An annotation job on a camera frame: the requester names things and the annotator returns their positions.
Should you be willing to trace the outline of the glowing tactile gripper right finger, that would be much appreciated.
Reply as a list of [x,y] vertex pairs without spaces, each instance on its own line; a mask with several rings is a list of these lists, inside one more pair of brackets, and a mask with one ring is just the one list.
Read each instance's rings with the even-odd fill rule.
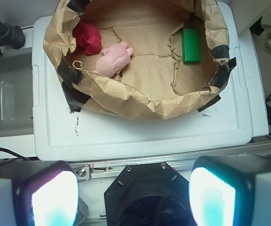
[[271,154],[199,157],[189,199],[199,226],[271,226]]

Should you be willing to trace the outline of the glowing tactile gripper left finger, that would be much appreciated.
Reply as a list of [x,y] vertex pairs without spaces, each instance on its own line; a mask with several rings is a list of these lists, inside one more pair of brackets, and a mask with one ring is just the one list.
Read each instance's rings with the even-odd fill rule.
[[72,226],[78,198],[65,161],[0,161],[0,226]]

